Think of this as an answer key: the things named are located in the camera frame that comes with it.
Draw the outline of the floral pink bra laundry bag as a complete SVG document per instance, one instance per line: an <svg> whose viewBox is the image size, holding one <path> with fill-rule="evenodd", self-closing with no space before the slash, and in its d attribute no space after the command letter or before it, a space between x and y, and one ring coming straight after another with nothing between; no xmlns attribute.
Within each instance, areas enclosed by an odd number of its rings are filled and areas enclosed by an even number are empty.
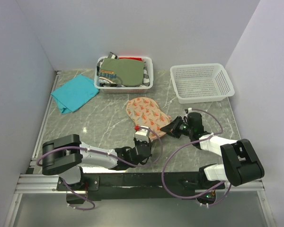
<svg viewBox="0 0 284 227"><path fill-rule="evenodd" d="M158 103L148 97L138 97L130 100L126 113L135 125L147 126L161 138L166 133L160 129L171 123L171 117L161 111Z"/></svg>

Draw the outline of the white clothes basket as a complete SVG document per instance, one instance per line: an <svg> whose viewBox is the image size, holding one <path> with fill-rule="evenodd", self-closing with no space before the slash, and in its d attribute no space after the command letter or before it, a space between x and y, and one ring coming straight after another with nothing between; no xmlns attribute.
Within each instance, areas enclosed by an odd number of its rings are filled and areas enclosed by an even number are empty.
<svg viewBox="0 0 284 227"><path fill-rule="evenodd" d="M94 86L102 91L104 94L146 94L149 89L153 86L153 63L150 57L141 56L143 61L145 62L147 73L149 76L150 84L146 87L101 87L99 85L99 76L97 71L95 71L94 76Z"/></svg>

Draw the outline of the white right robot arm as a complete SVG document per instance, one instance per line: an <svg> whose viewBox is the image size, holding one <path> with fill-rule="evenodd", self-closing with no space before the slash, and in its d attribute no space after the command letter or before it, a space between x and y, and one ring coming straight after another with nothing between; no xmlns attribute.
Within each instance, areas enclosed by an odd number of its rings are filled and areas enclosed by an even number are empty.
<svg viewBox="0 0 284 227"><path fill-rule="evenodd" d="M225 139L207 132L200 113L187 112L186 116L178 116L160 130L174 138L188 136L199 150L222 157L222 164L199 168L198 183L202 188L209 188L217 181L228 181L233 186L239 186L265 175L264 167L249 140Z"/></svg>

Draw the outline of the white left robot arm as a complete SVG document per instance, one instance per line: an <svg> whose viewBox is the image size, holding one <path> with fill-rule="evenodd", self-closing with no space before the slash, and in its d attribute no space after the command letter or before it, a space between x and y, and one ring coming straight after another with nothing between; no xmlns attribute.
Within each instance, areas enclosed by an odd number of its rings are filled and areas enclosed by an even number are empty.
<svg viewBox="0 0 284 227"><path fill-rule="evenodd" d="M71 134L45 142L37 165L42 168L43 175L58 175L74 190L80 190L85 185L81 163L115 171L146 164L151 157L151 139L147 135L134 135L133 140L133 148L102 149L80 141L77 134Z"/></svg>

